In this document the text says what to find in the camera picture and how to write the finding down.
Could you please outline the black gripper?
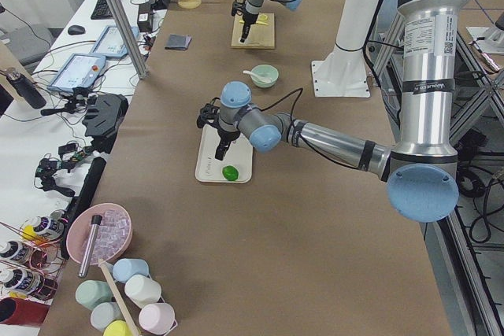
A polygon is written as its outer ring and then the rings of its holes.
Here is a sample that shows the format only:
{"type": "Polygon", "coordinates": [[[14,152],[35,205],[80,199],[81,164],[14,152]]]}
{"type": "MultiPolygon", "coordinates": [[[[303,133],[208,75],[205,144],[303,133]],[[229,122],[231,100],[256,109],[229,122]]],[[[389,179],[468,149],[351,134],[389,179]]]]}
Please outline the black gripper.
{"type": "Polygon", "coordinates": [[[240,37],[240,42],[245,43],[250,33],[250,28],[256,23],[260,11],[260,0],[244,0],[239,2],[234,0],[232,3],[231,15],[234,17],[239,14],[242,16],[244,26],[240,37]]]}
{"type": "Polygon", "coordinates": [[[233,124],[228,124],[221,118],[220,107],[212,103],[206,103],[200,108],[196,125],[200,129],[209,125],[217,130],[220,143],[216,148],[215,158],[219,161],[225,158],[231,143],[240,136],[240,131],[233,124]]]}

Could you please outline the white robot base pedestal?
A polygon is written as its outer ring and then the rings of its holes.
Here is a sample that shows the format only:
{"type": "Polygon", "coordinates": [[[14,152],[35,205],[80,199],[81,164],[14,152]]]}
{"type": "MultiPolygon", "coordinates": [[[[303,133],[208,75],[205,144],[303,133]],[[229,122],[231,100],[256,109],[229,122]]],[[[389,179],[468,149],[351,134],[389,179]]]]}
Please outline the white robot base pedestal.
{"type": "Polygon", "coordinates": [[[346,0],[333,51],[312,62],[314,94],[319,98],[368,98],[365,41],[379,0],[346,0]]]}

